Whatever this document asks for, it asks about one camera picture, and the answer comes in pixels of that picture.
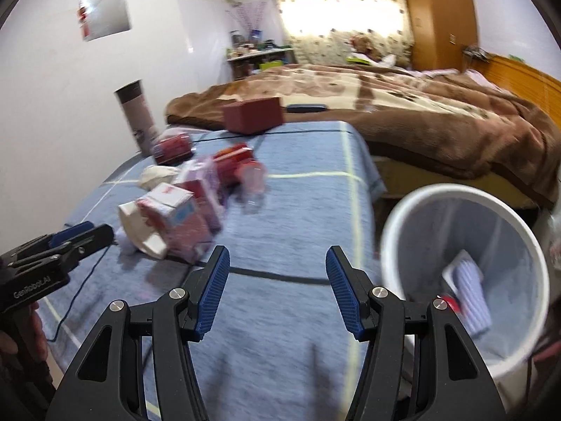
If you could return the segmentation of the left hand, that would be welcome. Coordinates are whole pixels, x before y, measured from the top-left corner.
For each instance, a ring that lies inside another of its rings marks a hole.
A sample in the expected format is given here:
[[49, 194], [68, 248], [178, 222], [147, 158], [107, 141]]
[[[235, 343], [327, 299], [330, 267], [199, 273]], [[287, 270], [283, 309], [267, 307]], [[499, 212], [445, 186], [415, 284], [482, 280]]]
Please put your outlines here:
[[[20, 310], [12, 313], [11, 320], [15, 331], [23, 339], [26, 349], [36, 362], [43, 362], [48, 357], [48, 342], [43, 331], [43, 323], [38, 315], [39, 303], [33, 302]], [[1, 354], [16, 355], [18, 344], [11, 334], [1, 330]]]

